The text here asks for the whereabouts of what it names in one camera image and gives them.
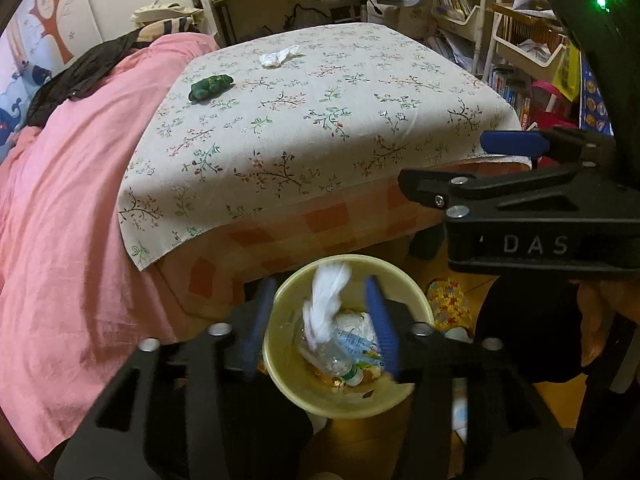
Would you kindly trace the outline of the person right hand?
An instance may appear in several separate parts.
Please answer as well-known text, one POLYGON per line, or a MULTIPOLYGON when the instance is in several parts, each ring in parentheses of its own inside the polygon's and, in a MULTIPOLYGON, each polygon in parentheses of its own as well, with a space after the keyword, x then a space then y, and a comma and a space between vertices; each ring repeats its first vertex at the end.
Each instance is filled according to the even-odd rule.
POLYGON ((581 282, 577 303, 582 312, 582 365, 587 366, 604 349, 605 321, 611 314, 639 323, 639 281, 581 282))

